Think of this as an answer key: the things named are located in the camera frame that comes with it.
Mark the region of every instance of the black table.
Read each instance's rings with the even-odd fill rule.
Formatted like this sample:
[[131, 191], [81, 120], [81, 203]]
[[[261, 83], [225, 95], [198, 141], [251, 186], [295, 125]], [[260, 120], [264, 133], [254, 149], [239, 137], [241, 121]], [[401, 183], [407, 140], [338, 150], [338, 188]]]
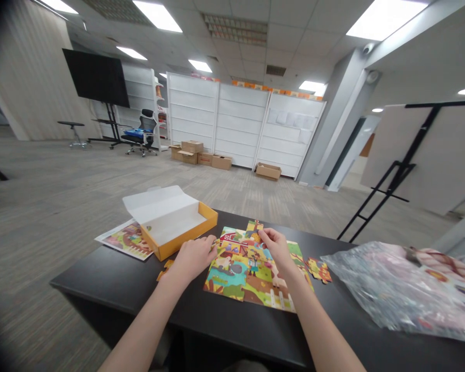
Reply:
[[[246, 229], [250, 220], [218, 213], [217, 226], [207, 234], [219, 236], [224, 226]], [[354, 246], [269, 223], [265, 227], [273, 227], [288, 240], [298, 242], [305, 258]], [[141, 262], [102, 246], [50, 284], [114, 347], [155, 289], [164, 263], [154, 256]], [[202, 288], [206, 275], [207, 270], [184, 292], [170, 317], [171, 327], [287, 366], [314, 368], [296, 314], [205, 292]], [[312, 279], [315, 293], [368, 371], [465, 370], [465, 343], [381, 329], [334, 273], [332, 279], [328, 285]]]

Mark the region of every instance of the security camera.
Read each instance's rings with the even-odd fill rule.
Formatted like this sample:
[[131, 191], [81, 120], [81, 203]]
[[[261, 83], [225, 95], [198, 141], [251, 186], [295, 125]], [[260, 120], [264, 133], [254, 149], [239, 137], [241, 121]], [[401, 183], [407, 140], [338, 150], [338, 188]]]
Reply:
[[369, 43], [363, 48], [363, 54], [369, 54], [376, 45], [374, 43]]

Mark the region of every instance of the cartoon farmer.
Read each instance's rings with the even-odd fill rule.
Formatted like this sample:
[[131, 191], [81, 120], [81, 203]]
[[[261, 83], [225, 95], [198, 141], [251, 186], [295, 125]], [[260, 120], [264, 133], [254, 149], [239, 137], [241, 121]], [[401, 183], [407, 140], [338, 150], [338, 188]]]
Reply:
[[249, 275], [257, 276], [255, 274], [258, 271], [258, 260], [260, 258], [260, 254], [255, 252], [252, 258], [248, 259], [248, 266], [250, 266], [250, 273]]

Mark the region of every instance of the black tv screen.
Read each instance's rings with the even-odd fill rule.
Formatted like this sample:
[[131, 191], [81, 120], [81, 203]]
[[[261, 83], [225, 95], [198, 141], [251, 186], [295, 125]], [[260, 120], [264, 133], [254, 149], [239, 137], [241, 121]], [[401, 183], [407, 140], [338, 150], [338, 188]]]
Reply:
[[120, 59], [62, 50], [79, 97], [129, 107]]

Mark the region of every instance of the easel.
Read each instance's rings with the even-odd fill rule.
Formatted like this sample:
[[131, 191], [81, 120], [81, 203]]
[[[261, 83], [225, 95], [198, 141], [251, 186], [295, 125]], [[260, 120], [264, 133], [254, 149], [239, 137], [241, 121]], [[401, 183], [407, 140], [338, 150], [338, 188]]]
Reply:
[[[396, 191], [396, 189], [401, 185], [401, 183], [406, 179], [406, 177], [412, 172], [412, 170], [415, 168], [416, 164], [412, 164], [411, 161], [413, 159], [413, 156], [417, 152], [420, 144], [424, 140], [427, 132], [429, 131], [430, 127], [434, 123], [435, 118], [437, 117], [439, 111], [443, 107], [447, 106], [465, 106], [465, 101], [460, 101], [460, 102], [443, 102], [443, 103], [419, 103], [419, 104], [407, 104], [405, 106], [406, 109], [413, 109], [413, 108], [420, 108], [420, 107], [431, 107], [431, 111], [427, 118], [425, 119], [425, 122], [422, 124], [420, 127], [417, 135], [415, 136], [415, 139], [413, 140], [410, 148], [407, 151], [407, 154], [405, 155], [404, 159], [402, 161], [395, 160], [393, 164], [389, 167], [389, 169], [386, 171], [384, 176], [382, 176], [381, 180], [377, 184], [376, 187], [372, 188], [372, 192], [370, 195], [367, 197], [367, 199], [363, 202], [362, 206], [358, 209], [358, 211], [355, 213], [353, 218], [350, 220], [348, 225], [346, 225], [345, 229], [339, 234], [337, 237], [338, 240], [341, 239], [341, 237], [344, 235], [344, 233], [348, 230], [348, 228], [351, 226], [351, 224], [357, 219], [357, 217], [363, 219], [365, 222], [363, 225], [358, 229], [358, 231], [353, 235], [353, 237], [350, 239], [350, 243], [355, 240], [355, 238], [362, 232], [362, 230], [367, 226], [367, 224], [371, 221], [371, 219], [376, 215], [376, 213], [381, 209], [381, 207], [384, 205], [384, 203], [390, 198], [394, 197], [396, 199], [403, 200], [405, 202], [408, 202], [408, 200], [403, 199], [399, 196], [393, 195], [393, 193]], [[396, 171], [396, 174], [394, 175], [393, 180], [389, 184], [389, 187], [387, 188], [386, 191], [382, 191], [379, 188], [381, 185], [384, 183], [384, 181], [389, 177], [391, 172], [394, 170], [395, 167], [398, 167], [398, 170]], [[376, 192], [380, 192], [385, 194], [384, 199], [379, 203], [379, 205], [375, 208], [375, 210], [370, 214], [369, 217], [363, 217], [360, 213], [362, 210], [365, 208], [365, 206], [368, 204], [368, 202], [372, 199], [372, 197], [375, 195]]]
[[109, 109], [108, 103], [106, 103], [105, 105], [107, 106], [107, 114], [109, 117], [108, 120], [104, 120], [104, 119], [92, 119], [92, 120], [101, 122], [104, 124], [109, 124], [110, 127], [112, 128], [112, 133], [114, 137], [113, 138], [88, 138], [88, 143], [91, 143], [91, 141], [113, 142], [109, 148], [110, 150], [113, 150], [114, 146], [121, 144], [121, 143], [125, 143], [125, 142], [121, 141], [119, 130], [117, 129], [117, 126], [120, 124], [115, 121], [114, 105], [110, 104], [110, 109]]

